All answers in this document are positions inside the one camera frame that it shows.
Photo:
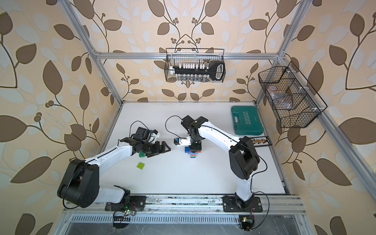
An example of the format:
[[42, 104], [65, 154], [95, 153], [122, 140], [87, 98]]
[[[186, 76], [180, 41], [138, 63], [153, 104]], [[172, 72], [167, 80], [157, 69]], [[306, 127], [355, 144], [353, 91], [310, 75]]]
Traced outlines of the light blue long lego brick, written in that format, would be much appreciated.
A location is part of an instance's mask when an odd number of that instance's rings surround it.
[[189, 147], [185, 147], [185, 153], [187, 153], [187, 154], [191, 154], [191, 150], [189, 149]]

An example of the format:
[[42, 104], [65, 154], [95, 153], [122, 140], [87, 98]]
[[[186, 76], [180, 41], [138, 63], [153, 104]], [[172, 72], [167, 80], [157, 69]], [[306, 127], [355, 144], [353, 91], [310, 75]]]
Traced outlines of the lime green small lego brick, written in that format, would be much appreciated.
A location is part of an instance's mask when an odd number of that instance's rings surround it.
[[140, 169], [140, 170], [143, 170], [144, 169], [144, 167], [145, 167], [145, 164], [144, 163], [138, 163], [138, 165], [137, 165], [137, 169]]

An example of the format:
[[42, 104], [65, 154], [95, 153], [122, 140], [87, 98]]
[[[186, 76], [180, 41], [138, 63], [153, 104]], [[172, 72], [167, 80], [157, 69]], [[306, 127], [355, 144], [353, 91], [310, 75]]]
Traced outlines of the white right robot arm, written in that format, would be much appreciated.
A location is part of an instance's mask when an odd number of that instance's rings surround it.
[[174, 139], [177, 146], [187, 147], [192, 153], [202, 150], [202, 141], [208, 140], [229, 154], [230, 168], [238, 178], [235, 196], [241, 202], [248, 202], [254, 195], [252, 177], [256, 174], [261, 157], [257, 154], [251, 138], [235, 137], [213, 125], [208, 119], [193, 119], [185, 116], [181, 125], [188, 137]]

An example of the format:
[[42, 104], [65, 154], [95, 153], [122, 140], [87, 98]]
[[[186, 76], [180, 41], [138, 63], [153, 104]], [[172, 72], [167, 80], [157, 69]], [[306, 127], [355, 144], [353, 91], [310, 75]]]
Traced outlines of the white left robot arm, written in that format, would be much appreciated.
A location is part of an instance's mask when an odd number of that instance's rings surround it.
[[171, 148], [166, 142], [157, 141], [158, 137], [158, 131], [139, 127], [135, 134], [118, 140], [109, 150], [86, 160], [72, 160], [57, 191], [63, 206], [68, 208], [68, 201], [81, 208], [99, 203], [127, 208], [126, 195], [130, 191], [120, 186], [101, 186], [100, 176], [136, 153], [149, 158], [170, 152]]

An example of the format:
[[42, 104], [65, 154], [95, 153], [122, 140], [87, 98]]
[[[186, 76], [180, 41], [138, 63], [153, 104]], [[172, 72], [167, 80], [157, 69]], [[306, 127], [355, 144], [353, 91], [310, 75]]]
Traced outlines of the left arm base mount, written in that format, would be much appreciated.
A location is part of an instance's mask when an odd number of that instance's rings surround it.
[[143, 211], [145, 205], [146, 196], [125, 194], [119, 203], [107, 203], [105, 211]]

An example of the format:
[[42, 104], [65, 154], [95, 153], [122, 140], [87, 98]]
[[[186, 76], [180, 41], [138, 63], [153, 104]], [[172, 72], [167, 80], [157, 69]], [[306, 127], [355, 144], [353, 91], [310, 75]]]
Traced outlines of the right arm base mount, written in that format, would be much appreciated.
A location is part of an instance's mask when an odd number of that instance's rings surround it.
[[263, 212], [260, 198], [255, 196], [243, 201], [237, 195], [226, 195], [222, 202], [224, 212]]

